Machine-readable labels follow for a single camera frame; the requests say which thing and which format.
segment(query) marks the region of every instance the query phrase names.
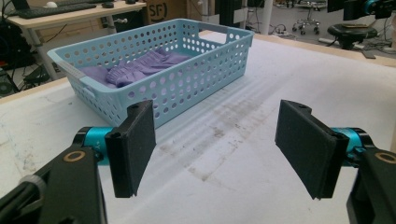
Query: keyboard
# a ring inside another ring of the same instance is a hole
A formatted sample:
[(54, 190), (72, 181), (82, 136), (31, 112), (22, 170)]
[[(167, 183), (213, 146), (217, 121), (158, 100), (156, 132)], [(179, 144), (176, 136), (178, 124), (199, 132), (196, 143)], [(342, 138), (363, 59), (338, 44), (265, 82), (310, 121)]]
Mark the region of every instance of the keyboard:
[(58, 7), (65, 7), (65, 6), (71, 6), (71, 5), (75, 5), (75, 4), (81, 4), (81, 3), (100, 4), (100, 3), (105, 3), (105, 2), (112, 2), (112, 0), (66, 0), (66, 1), (61, 1), (61, 2), (55, 2), (55, 4)]
[(23, 10), (18, 10), (17, 14), (18, 16), (24, 19), (33, 19), (33, 18), (63, 14), (66, 12), (80, 11), (94, 7), (96, 7), (96, 5), (94, 4), (82, 3), (71, 6), (65, 6), (65, 7), (41, 7), (41, 8), (23, 9)]

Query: purple cloth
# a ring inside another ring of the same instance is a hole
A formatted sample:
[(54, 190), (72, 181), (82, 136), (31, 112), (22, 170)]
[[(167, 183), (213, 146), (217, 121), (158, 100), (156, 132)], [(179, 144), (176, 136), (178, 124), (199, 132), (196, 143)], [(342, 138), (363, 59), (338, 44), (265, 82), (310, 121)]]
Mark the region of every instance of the purple cloth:
[(147, 52), (131, 62), (120, 61), (119, 65), (107, 70), (102, 66), (84, 67), (79, 70), (88, 77), (110, 87), (120, 88), (151, 76), (163, 69), (182, 63), (190, 57), (175, 52), (166, 52), (162, 48)]

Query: computer mouse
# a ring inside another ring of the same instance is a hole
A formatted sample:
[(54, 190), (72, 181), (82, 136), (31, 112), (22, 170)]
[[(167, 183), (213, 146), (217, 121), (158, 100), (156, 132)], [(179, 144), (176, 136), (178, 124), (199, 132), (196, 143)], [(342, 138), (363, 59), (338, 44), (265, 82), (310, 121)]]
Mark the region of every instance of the computer mouse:
[(47, 7), (57, 7), (57, 5), (54, 2), (48, 2)]
[(113, 8), (114, 4), (112, 2), (105, 2), (102, 4), (102, 7), (104, 8)]
[(131, 5), (131, 4), (135, 4), (136, 1), (135, 0), (125, 0), (125, 3), (128, 5)]

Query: tabletop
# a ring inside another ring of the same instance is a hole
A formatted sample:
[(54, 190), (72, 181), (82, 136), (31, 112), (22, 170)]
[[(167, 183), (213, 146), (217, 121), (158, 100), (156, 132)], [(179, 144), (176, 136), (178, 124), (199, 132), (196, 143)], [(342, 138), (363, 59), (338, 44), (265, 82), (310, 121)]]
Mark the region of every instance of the tabletop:
[(34, 18), (26, 20), (20, 17), (9, 17), (8, 21), (25, 29), (39, 29), (58, 24), (65, 24), (68, 22), (83, 21), (90, 18), (106, 17), (124, 12), (140, 10), (146, 6), (146, 3), (136, 2), (133, 5), (125, 4), (124, 1), (114, 2), (113, 8), (103, 8), (98, 6), (96, 8), (63, 13), (53, 16)]
[[(208, 38), (217, 39), (215, 34)], [(100, 166), (109, 223), (348, 223), (356, 169), (342, 168), (332, 199), (312, 200), (275, 145), (281, 99), (329, 127), (359, 127), (389, 149), (396, 69), (254, 38), (244, 76), (156, 130), (137, 197), (114, 198)], [(108, 126), (58, 80), (0, 100), (0, 196), (72, 143)]]

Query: basket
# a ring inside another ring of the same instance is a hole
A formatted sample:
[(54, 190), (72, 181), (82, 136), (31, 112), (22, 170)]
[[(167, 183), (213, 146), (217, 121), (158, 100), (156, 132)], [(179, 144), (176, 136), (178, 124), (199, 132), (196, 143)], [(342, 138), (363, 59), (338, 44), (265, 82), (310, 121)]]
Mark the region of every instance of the basket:
[[(225, 43), (203, 39), (209, 30), (225, 35)], [(129, 105), (153, 100), (155, 128), (244, 75), (253, 33), (184, 19), (145, 26), (52, 49), (48, 55), (63, 70), (76, 95), (112, 126), (126, 119)], [(162, 47), (191, 58), (128, 86), (112, 89), (78, 70), (113, 67)]]

